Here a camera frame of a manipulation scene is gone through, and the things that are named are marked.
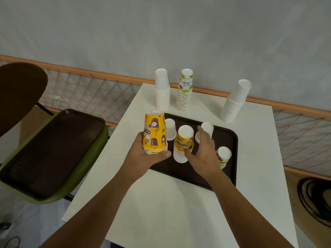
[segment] white table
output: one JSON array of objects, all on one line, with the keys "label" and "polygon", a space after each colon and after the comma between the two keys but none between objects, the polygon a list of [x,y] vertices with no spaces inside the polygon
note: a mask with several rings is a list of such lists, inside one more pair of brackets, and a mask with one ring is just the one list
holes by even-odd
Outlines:
[{"label": "white table", "polygon": [[[154,88],[151,84],[141,86],[63,221],[77,213],[118,171],[137,133],[143,131],[145,112],[157,110]],[[175,107],[176,92],[171,89],[168,113],[208,121],[237,134],[238,190],[298,247],[271,107],[246,102],[235,121],[228,124],[218,117],[225,98],[193,92],[189,110],[180,112]],[[214,192],[153,170],[129,189],[106,239],[125,248],[238,247]]]}]

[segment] orange wall trim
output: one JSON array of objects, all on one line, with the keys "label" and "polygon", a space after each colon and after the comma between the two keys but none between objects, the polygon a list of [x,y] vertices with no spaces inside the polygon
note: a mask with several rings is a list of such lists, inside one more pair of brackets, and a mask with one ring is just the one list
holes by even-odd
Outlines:
[{"label": "orange wall trim", "polygon": [[[102,79],[106,78],[106,79],[124,81],[124,82],[135,83],[135,84],[142,84],[142,83],[155,84],[155,81],[153,81],[153,80],[120,76],[120,75],[114,75],[114,74],[107,74],[107,73],[102,73],[102,72],[83,70],[83,69],[71,68],[71,67],[66,67],[66,66],[59,66],[59,65],[49,64],[49,63],[30,61],[30,60],[25,60],[25,59],[20,59],[20,58],[13,58],[13,57],[4,56],[4,55],[0,55],[0,60],[6,61],[6,62],[29,62],[29,63],[33,63],[35,65],[38,65],[43,69],[64,71],[64,72],[69,72],[69,73],[73,73],[73,74],[93,76],[93,77],[102,78]],[[178,84],[171,83],[170,87],[177,88],[177,85]],[[228,95],[229,95],[229,93],[226,93],[226,92],[213,91],[213,90],[202,89],[202,88],[197,88],[197,87],[193,87],[193,91],[199,92],[199,93],[204,93],[204,94],[209,94],[209,95],[222,96],[222,97],[228,97]],[[286,110],[289,112],[301,113],[301,114],[305,114],[308,116],[331,119],[331,111],[319,110],[319,109],[308,108],[308,107],[292,105],[292,104],[284,104],[281,102],[274,102],[274,101],[258,99],[258,98],[254,98],[254,97],[247,97],[246,101],[254,102],[257,104],[270,105],[273,107],[273,109]]]},{"label": "orange wall trim", "polygon": [[314,174],[314,173],[311,173],[311,172],[302,171],[302,170],[294,169],[294,168],[291,168],[291,167],[284,166],[284,171],[290,171],[290,172],[297,173],[297,174],[300,174],[300,175],[305,175],[305,176],[308,176],[308,177],[320,178],[320,179],[325,179],[325,180],[331,181],[330,177],[317,175],[317,174]]},{"label": "orange wall trim", "polygon": [[[60,110],[58,110],[58,109],[54,109],[54,108],[51,108],[51,107],[47,107],[47,106],[44,106],[46,109],[48,109],[50,112],[53,112],[53,113],[59,113],[60,112]],[[109,123],[109,122],[106,122],[106,125],[108,126],[108,127],[116,127],[117,126],[117,124],[113,124],[113,123]]]}]

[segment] diamond pattern fence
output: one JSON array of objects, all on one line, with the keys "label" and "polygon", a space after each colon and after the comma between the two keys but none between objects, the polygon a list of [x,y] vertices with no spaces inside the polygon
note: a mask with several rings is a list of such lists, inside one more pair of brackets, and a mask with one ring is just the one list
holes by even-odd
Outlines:
[{"label": "diamond pattern fence", "polygon": [[[0,66],[7,62],[0,61]],[[39,102],[72,108],[118,124],[140,85],[45,69],[48,85]],[[283,165],[331,177],[331,121],[274,110]]]}]

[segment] fingernail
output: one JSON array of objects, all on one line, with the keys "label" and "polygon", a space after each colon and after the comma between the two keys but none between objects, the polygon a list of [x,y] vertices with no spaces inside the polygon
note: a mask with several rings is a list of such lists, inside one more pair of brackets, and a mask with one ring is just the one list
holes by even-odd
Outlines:
[{"label": "fingernail", "polygon": [[171,156],[171,151],[167,151],[166,153],[165,153],[165,156],[168,158],[168,157],[170,157]]}]

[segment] person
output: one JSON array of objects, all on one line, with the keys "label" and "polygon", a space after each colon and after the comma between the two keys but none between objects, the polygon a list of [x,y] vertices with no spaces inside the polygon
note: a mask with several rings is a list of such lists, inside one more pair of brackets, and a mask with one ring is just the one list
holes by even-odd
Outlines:
[{"label": "person", "polygon": [[[218,165],[214,141],[201,127],[198,126],[198,130],[199,149],[196,155],[186,150],[185,156],[194,170],[213,188],[239,247],[293,248],[223,173]],[[171,156],[170,151],[147,155],[141,147],[142,140],[143,133],[140,132],[113,179],[40,248],[101,246],[130,186],[153,164]]]}]

